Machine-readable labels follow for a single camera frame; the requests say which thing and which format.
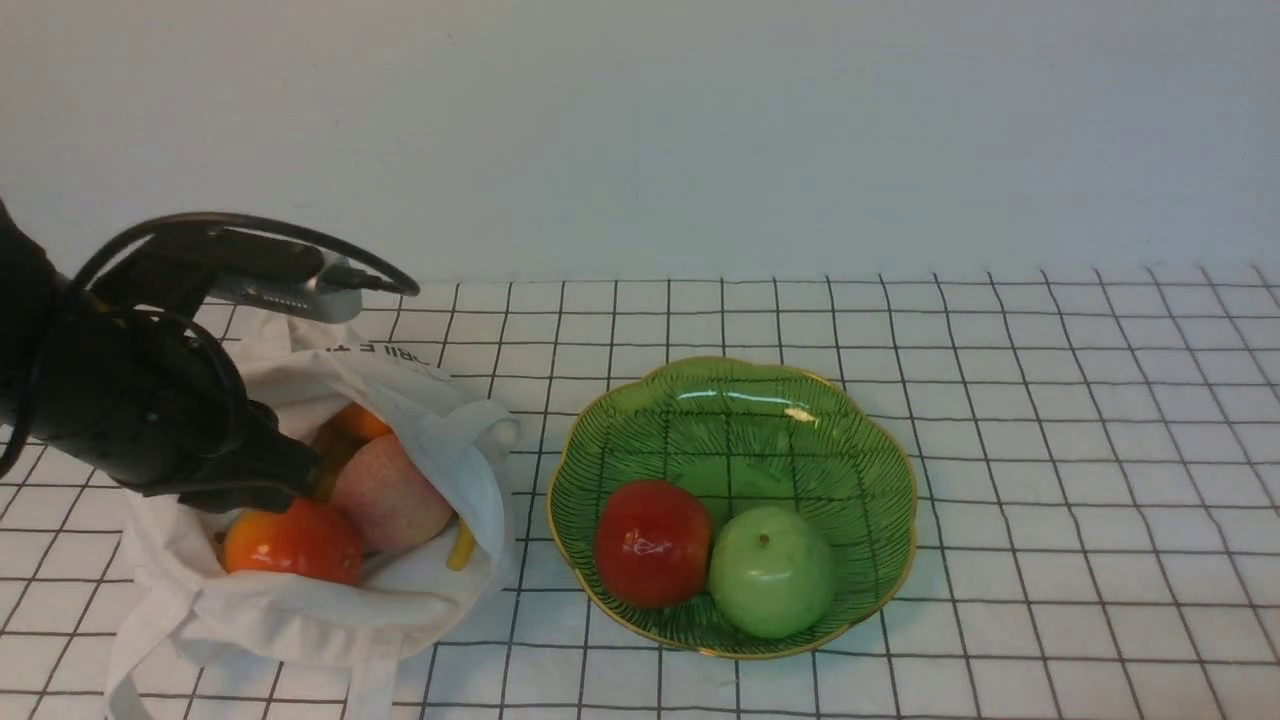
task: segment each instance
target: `black grid lines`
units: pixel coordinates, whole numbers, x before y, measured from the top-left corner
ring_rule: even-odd
[[[215,334],[239,337],[234,311],[207,313]],[[1252,720],[1280,703],[1280,287],[1262,269],[451,284],[361,327],[524,429],[518,579],[406,662],[397,717]],[[630,634],[543,520],[577,413],[695,355],[831,379],[916,468],[897,600],[794,661]],[[76,720],[131,598],[122,509],[56,450],[33,445],[23,469],[0,479],[0,714]],[[343,714],[340,673],[148,673],[143,696],[175,717]]]

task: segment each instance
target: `green bowl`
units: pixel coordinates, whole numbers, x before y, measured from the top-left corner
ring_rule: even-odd
[[[620,602],[600,584],[593,543],[604,500],[640,478],[667,478],[698,496],[717,532],[758,505],[799,510],[835,551],[835,603],[809,629],[765,641],[731,625],[705,593],[664,610]],[[692,357],[582,411],[547,515],[556,544],[607,615],[667,646],[756,660],[819,647],[883,607],[915,556],[915,502],[906,454],[844,391],[792,368]]]

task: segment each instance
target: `gold rim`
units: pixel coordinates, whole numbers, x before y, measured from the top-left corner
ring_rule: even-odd
[[[902,568],[902,574],[897,579],[897,584],[895,584],[893,588],[890,589],[890,592],[886,593],[884,597],[878,603],[876,603],[876,607],[873,607],[865,615],[861,615],[856,620],[852,620],[852,621],[845,624],[844,626],[841,626],[841,628],[838,628],[836,630],[832,630],[831,633],[823,635],[822,638],[819,638],[819,639],[817,639],[817,641],[814,641],[814,642],[812,642],[809,644],[800,646],[800,647],[794,647],[794,648],[787,648],[787,650],[783,650],[783,651],[780,651],[780,652],[769,652],[769,653],[762,653],[762,655],[744,655],[744,653],[736,653],[736,652],[722,652],[722,651],[713,650],[713,648],[709,648],[709,647],[698,647],[698,646],[678,643],[678,642],[669,641],[667,638],[660,638],[660,637],[658,637],[658,635],[655,635],[655,634],[653,634],[653,633],[650,633],[648,630],[643,630],[643,629],[632,625],[631,623],[623,620],[622,618],[620,618],[613,610],[609,609],[608,605],[604,603],[603,600],[600,600],[595,594],[595,591],[591,589],[591,585],[586,582],[586,578],[582,575],[582,571],[577,569],[577,565],[575,565],[573,560],[568,556],[568,551],[564,550],[564,543],[561,541],[559,530],[556,529],[556,518],[554,518],[554,515],[552,515],[552,496],[556,493],[556,482],[559,479],[561,470],[564,469],[564,454],[568,450],[570,442],[573,439],[573,433],[577,430],[577,424],[579,424],[579,421],[581,421],[582,416],[586,415],[586,413],[589,410],[591,410],[593,407],[595,407],[598,404],[604,402],[605,400],[608,400],[609,397],[612,397],[614,393],[618,393],[618,392],[622,392],[623,389],[639,386],[639,384],[644,383],[645,380],[649,380],[650,378],[653,378],[654,375],[657,375],[658,373],[667,372],[671,368],[675,368],[676,365],[680,365],[682,363],[694,363],[694,361],[698,361],[698,360],[719,360],[719,361],[737,363],[737,364],[741,364],[741,365],[751,365],[754,368],[778,369],[778,370],[783,370],[783,372],[787,372],[787,373],[797,373],[797,374],[801,374],[801,375],[808,375],[808,377],[810,377],[810,378],[813,378],[813,379],[823,383],[824,386],[827,386],[827,387],[829,387],[829,388],[840,392],[840,396],[849,401],[850,407],[852,407],[854,411],[863,418],[863,420],[865,420],[865,421],[870,423],[872,425],[874,425],[881,433],[884,434],[884,437],[887,437],[890,439],[890,442],[893,445],[893,448],[897,450],[897,454],[902,457],[902,461],[906,464],[906,474],[911,479],[911,538],[910,538],[911,547],[910,547],[910,551],[908,552],[906,565],[904,565],[904,568]],[[845,391],[845,388],[837,387],[835,383],[832,383],[831,380],[828,380],[827,378],[824,378],[824,377],[822,377],[822,375],[819,375],[817,373],[813,373],[810,370],[803,370],[800,368],[792,368],[790,365],[756,364],[756,363],[749,363],[746,360],[739,360],[737,357],[723,357],[723,356],[719,356],[719,355],[699,355],[699,356],[695,356],[695,357],[685,357],[685,359],[681,359],[681,360],[676,360],[673,363],[667,363],[666,365],[662,365],[660,368],[658,368],[658,369],[655,369],[655,370],[653,370],[650,373],[648,373],[645,377],[640,378],[639,380],[635,380],[635,382],[631,382],[631,383],[627,383],[627,384],[623,384],[623,386],[618,386],[618,387],[616,387],[616,388],[613,388],[611,391],[607,391],[600,397],[596,397],[595,400],[593,400],[590,405],[588,405],[586,407],[584,407],[582,411],[577,414],[577,418],[573,418],[573,423],[568,428],[568,434],[564,436],[564,448],[561,450],[561,459],[559,459],[559,462],[556,465],[556,473],[552,474],[552,482],[550,482],[550,484],[547,486],[547,525],[548,525],[548,528],[552,532],[552,541],[556,543],[556,547],[559,550],[561,557],[563,557],[564,562],[567,562],[568,566],[573,570],[573,577],[577,578],[577,584],[582,585],[582,589],[586,592],[586,597],[591,598],[591,602],[596,607],[599,607],[602,612],[604,612],[605,615],[608,615],[609,618],[612,618],[614,623],[622,625],[623,628],[631,630],[632,633],[635,633],[635,634],[637,634],[637,635],[640,635],[643,638],[650,639],[650,641],[653,641],[653,642],[655,642],[658,644],[667,646],[667,647],[676,647],[676,648],[681,648],[681,650],[692,650],[692,651],[696,651],[696,652],[699,652],[701,655],[708,655],[708,656],[712,656],[712,657],[723,657],[726,660],[774,660],[774,659],[778,659],[778,657],[790,657],[792,655],[800,655],[800,653],[804,653],[804,652],[809,652],[809,651],[817,650],[817,648],[819,648],[819,647],[829,643],[831,641],[833,641],[833,639],[838,638],[840,635],[847,633],[850,630],[850,628],[852,628],[854,625],[858,625],[859,623],[863,623],[864,620],[867,620],[872,615],[876,615],[877,612],[879,612],[881,610],[883,610],[884,606],[888,605],[888,602],[891,600],[893,600],[893,596],[896,596],[899,593],[899,591],[902,589],[902,585],[906,583],[908,577],[911,574],[911,566],[915,564],[915,551],[916,551],[916,543],[918,543],[916,529],[915,529],[915,515],[916,515],[916,511],[919,510],[919,503],[920,503],[919,486],[916,484],[915,466],[911,465],[911,456],[908,455],[906,450],[902,448],[902,443],[899,442],[899,439],[896,437],[893,437],[892,433],[890,433],[888,430],[886,430],[883,425],[881,425],[873,418],[870,418],[869,415],[867,415],[867,413],[863,413],[863,409],[858,406],[858,402],[854,401],[854,398],[849,396],[849,393]]]

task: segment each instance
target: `white tote bag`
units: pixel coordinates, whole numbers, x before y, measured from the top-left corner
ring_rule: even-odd
[[[389,720],[399,661],[430,647],[512,575],[511,497],[500,469],[517,424],[411,352],[366,342],[346,325],[260,313],[232,356],[250,396],[270,405],[291,437],[310,438],[351,401],[374,410],[466,521],[476,548],[461,571],[447,568],[454,523],[426,544],[370,564],[360,587],[278,573],[228,575],[211,538],[229,516],[173,497],[131,496],[122,547],[147,592],[111,651],[108,715],[150,720],[132,675],[168,642],[201,666],[239,647],[283,662],[349,667],[347,720]]]

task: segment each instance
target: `orange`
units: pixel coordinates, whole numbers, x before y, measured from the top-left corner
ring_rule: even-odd
[[[343,407],[325,424],[332,425],[339,433],[361,442],[378,439],[385,434],[390,434],[392,432],[390,427],[384,423],[381,418],[374,415],[357,402],[352,402],[351,405]]]

